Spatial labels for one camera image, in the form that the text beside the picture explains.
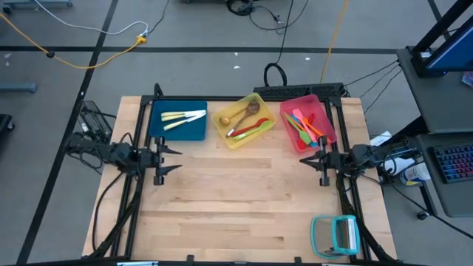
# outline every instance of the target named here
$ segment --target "wooden table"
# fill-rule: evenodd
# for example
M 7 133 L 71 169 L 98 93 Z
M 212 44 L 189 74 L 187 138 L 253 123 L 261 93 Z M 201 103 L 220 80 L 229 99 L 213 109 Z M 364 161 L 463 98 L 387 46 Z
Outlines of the wooden table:
M 344 98 L 342 103 L 350 144 L 368 143 L 361 101 Z M 335 172 L 330 172 L 330 187 L 320 187 L 320 173 L 299 163 L 301 157 L 310 154 L 296 155 L 280 122 L 259 139 L 237 150 L 228 149 L 210 119 L 228 104 L 208 102 L 205 141 L 167 142 L 169 148 L 183 155 L 165 154 L 165 166 L 184 166 L 172 171 L 165 185 L 154 186 L 154 169 L 146 171 L 132 259 L 184 261 L 193 254 L 196 261 L 293 262 L 300 256 L 303 262 L 325 262 L 311 250 L 310 222 L 316 215 L 341 215 Z M 279 113 L 279 103 L 267 104 Z M 113 141 L 127 132 L 133 134 L 139 108 L 140 97 L 121 99 Z M 335 108 L 333 117 L 339 136 Z M 343 151 L 341 141 L 338 147 Z M 114 166 L 105 167 L 98 197 L 118 174 Z M 374 169 L 367 176 L 377 178 Z M 97 244 L 116 222 L 124 180 L 122 177 L 108 191 L 101 204 Z M 358 191 L 366 226 L 395 257 L 380 186 L 359 178 Z M 124 252 L 127 233 L 126 225 L 119 255 Z M 92 220 L 84 255 L 92 252 L 91 239 Z

